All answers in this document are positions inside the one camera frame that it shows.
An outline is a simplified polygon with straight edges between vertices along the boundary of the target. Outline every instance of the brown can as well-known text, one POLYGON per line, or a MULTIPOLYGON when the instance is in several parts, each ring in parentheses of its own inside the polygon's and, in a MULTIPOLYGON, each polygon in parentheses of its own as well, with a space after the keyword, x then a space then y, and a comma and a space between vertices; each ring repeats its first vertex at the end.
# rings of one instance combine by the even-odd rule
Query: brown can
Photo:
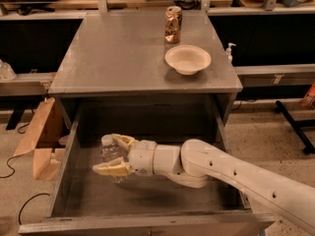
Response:
POLYGON ((178 6, 167 7, 165 12, 165 41, 177 43, 180 40, 183 13, 178 6))

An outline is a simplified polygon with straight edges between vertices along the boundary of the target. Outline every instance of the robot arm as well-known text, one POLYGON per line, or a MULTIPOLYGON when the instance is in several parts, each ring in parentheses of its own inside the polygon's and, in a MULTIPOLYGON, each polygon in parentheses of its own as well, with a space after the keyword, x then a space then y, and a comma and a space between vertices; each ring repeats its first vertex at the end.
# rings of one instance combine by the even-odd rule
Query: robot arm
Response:
POLYGON ((212 176, 315 235, 314 188, 237 159, 212 145, 199 140, 188 140, 182 147, 136 141, 129 148, 128 159, 116 160, 103 169, 101 164, 95 165, 94 171, 110 175, 107 173, 111 167, 123 165, 126 174, 162 175, 192 188, 206 186, 208 176, 212 176))

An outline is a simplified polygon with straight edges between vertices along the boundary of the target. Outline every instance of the white bowl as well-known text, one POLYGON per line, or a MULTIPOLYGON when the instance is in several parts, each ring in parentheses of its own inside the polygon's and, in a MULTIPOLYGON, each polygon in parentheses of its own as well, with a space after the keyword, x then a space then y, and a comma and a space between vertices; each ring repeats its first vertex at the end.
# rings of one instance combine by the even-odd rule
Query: white bowl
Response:
POLYGON ((211 56, 197 46, 179 45, 166 52, 165 61, 179 74, 193 75, 210 65, 211 56))

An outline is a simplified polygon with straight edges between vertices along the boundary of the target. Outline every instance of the open drawer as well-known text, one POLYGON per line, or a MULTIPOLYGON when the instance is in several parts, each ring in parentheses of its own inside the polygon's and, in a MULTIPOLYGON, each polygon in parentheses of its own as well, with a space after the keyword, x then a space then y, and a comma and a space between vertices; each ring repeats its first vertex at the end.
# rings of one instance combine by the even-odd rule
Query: open drawer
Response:
POLYGON ((198 138, 227 149, 214 98, 164 94, 82 98, 47 217, 22 235, 259 235, 273 222, 245 208, 237 190, 209 179, 202 189, 164 177, 129 176, 120 184, 92 171, 104 134, 159 144, 198 138))

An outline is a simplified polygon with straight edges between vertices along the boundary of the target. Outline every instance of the concrete floor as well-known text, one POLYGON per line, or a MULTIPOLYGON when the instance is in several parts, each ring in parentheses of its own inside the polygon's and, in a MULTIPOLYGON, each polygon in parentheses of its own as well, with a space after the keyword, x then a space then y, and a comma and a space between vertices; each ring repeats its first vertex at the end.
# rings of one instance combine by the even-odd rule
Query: concrete floor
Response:
MULTIPOLYGON (((284 100, 284 105, 295 119, 315 119, 315 111, 299 107, 297 100, 284 100)), ((315 155, 305 155, 304 145, 292 131, 281 114, 274 112, 274 101, 235 102, 225 127, 232 155, 269 169, 283 176, 315 187, 315 155)), ((11 173, 6 166, 22 135, 18 129, 6 131, 11 111, 0 111, 0 176, 11 173)), ((26 111, 18 128, 28 123, 32 113, 26 111)), ((315 143, 315 129, 306 134, 315 143)), ((32 153, 11 160, 16 173, 0 179, 0 235, 18 235, 18 215, 23 204, 39 193, 51 193, 53 182, 34 181, 32 178, 32 153)), ((254 212, 271 213, 254 201, 254 212)), ((25 207, 22 223, 40 222, 48 209, 49 197, 39 196, 25 207)), ((309 235, 284 218, 275 214, 276 222, 270 226, 267 236, 309 235)))

